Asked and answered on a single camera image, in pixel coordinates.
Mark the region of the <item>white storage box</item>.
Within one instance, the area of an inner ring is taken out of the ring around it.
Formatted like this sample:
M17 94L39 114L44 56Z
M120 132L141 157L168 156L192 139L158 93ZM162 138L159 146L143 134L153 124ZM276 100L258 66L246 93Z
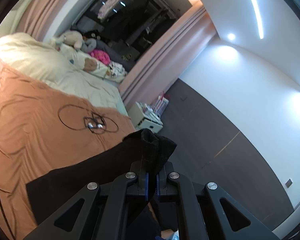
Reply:
M145 103L135 102L128 110L135 129L150 129L153 133L158 133L163 128L161 119L154 113L153 109Z

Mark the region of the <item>cream pillow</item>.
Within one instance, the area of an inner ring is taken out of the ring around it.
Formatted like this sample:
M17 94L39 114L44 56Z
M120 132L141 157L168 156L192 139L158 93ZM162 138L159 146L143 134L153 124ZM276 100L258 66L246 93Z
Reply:
M47 84L68 87L75 83L70 62L50 45L26 33L1 37L0 59L10 67Z

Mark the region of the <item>orange duvet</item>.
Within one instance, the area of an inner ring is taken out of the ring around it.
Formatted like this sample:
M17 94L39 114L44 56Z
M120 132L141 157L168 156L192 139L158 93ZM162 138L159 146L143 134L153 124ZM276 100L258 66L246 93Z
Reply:
M26 184L49 171L74 165L117 145L134 131L128 116L97 108L107 131L83 129L92 104L55 90L0 59L0 227L22 239L36 227Z

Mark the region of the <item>pink curtain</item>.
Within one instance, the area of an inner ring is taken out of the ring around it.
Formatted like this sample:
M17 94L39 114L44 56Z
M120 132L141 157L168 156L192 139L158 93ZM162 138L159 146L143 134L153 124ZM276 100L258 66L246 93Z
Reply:
M166 92L217 34L202 2L193 5L145 52L119 86L126 108Z

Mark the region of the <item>cream bed sheet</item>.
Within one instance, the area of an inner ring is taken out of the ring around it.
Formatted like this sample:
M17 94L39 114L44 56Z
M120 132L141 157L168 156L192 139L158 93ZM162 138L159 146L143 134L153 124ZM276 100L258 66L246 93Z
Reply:
M70 61L75 73L83 79L85 88L81 97L88 99L94 106L112 107L127 115L118 89L127 75L121 64L114 61L105 64L72 46L57 42L55 38L51 39L50 45Z

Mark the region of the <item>pink plush toy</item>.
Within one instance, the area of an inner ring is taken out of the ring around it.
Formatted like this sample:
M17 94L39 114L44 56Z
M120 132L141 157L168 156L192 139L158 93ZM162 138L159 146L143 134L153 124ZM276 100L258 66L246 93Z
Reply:
M90 52L90 56L97 59L98 61L102 62L105 65L110 64L111 59L105 51L94 49Z

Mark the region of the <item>black pants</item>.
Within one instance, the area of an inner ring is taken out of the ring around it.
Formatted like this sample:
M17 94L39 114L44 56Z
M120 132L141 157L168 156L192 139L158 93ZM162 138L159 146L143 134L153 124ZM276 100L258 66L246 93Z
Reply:
M88 183L111 183L144 160L147 171L159 172L176 148L167 137L141 129L113 148L68 167L51 170L27 183L26 191L35 221L40 225Z

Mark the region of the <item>beige plush toy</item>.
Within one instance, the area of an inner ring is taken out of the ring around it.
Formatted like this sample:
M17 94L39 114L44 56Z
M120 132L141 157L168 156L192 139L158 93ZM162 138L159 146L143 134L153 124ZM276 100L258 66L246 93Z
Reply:
M83 36L78 31L66 31L62 33L59 37L53 37L50 40L50 44L53 47L60 46L61 44L66 44L72 46L75 50L81 50L83 45Z

